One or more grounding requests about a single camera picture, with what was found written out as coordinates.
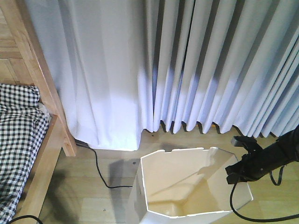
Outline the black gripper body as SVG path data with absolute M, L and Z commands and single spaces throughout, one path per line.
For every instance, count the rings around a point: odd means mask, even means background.
M 244 154 L 242 156 L 242 159 L 230 166 L 227 166 L 225 168 L 225 171 L 227 173 L 227 183 L 228 184 L 236 184 L 239 182 L 252 182 L 254 181 L 254 178 L 250 176 L 245 168 L 249 163 L 252 161 L 253 156 L 251 154 Z

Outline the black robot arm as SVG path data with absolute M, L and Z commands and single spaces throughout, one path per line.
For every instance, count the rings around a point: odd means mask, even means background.
M 247 136 L 234 136 L 232 145 L 243 147 L 248 153 L 241 161 L 225 168 L 228 184 L 254 182 L 278 167 L 299 160 L 299 128 L 280 136 L 266 148 Z

